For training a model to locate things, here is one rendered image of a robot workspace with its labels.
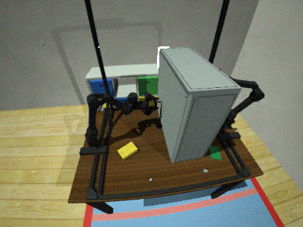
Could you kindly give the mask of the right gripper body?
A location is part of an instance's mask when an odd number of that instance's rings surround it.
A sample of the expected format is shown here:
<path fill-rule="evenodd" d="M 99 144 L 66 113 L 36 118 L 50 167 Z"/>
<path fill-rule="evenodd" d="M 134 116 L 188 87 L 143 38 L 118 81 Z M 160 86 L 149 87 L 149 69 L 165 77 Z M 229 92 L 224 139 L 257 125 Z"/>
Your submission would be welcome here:
<path fill-rule="evenodd" d="M 140 105 L 141 104 L 147 104 L 147 107 L 148 107 L 148 101 L 150 101 L 150 96 L 149 96 L 149 93 L 148 92 L 146 92 L 144 95 L 146 95 L 145 96 L 145 100 L 144 101 L 138 101 L 137 103 L 138 103 L 138 109 L 140 109 L 141 110 L 141 107 L 140 107 Z M 148 109 L 149 109 L 149 113 L 148 114 L 146 114 L 146 115 L 150 115 L 150 108 L 148 107 Z"/>

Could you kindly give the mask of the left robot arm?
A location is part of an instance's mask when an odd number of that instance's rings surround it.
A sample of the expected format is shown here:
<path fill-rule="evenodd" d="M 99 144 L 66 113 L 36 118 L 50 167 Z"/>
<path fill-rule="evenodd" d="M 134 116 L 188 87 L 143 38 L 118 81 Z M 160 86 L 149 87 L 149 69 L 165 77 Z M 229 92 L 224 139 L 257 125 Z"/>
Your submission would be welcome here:
<path fill-rule="evenodd" d="M 225 119 L 225 122 L 223 123 L 223 125 L 224 125 L 224 127 L 232 128 L 232 124 L 235 123 L 234 118 L 237 116 L 237 114 L 239 112 L 241 112 L 244 108 L 246 108 L 247 106 L 252 104 L 253 102 L 263 99 L 265 97 L 265 94 L 262 92 L 262 90 L 259 88 L 258 84 L 255 81 L 239 80 L 239 79 L 234 79 L 232 77 L 229 77 L 229 78 L 231 78 L 233 81 L 235 81 L 241 87 L 251 88 L 253 90 L 246 100 L 241 102 L 235 108 L 231 109 L 231 111 L 228 113 L 228 116 Z"/>

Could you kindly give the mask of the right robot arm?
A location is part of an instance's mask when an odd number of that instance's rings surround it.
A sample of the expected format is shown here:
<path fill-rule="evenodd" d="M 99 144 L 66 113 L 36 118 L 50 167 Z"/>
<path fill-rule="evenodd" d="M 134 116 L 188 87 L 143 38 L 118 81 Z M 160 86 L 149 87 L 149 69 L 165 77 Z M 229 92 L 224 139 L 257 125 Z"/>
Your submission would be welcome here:
<path fill-rule="evenodd" d="M 104 98 L 105 97 L 105 98 Z M 104 99 L 103 99 L 104 98 Z M 119 101 L 116 101 L 115 98 L 111 98 L 111 96 L 108 93 L 95 93 L 95 94 L 90 94 L 87 96 L 87 103 L 89 106 L 89 126 L 86 130 L 85 138 L 87 141 L 87 144 L 90 147 L 97 147 L 99 146 L 99 142 L 97 140 L 98 136 L 98 129 L 96 126 L 96 114 L 97 114 L 97 109 L 99 106 L 105 104 L 105 103 L 110 103 L 114 105 L 116 108 L 120 109 L 121 112 L 124 115 L 128 115 L 133 110 L 138 109 L 138 103 L 137 103 L 137 94 L 136 93 L 130 93 L 129 96 L 127 96 L 128 101 L 126 101 L 124 104 L 120 103 Z M 98 100 L 100 99 L 100 100 Z M 103 100 L 102 100 L 103 99 Z M 129 106 L 130 108 L 129 108 Z M 141 104 L 140 107 L 143 113 L 146 115 L 149 113 L 149 109 L 147 107 L 147 104 Z M 91 111 L 90 111 L 91 109 Z"/>

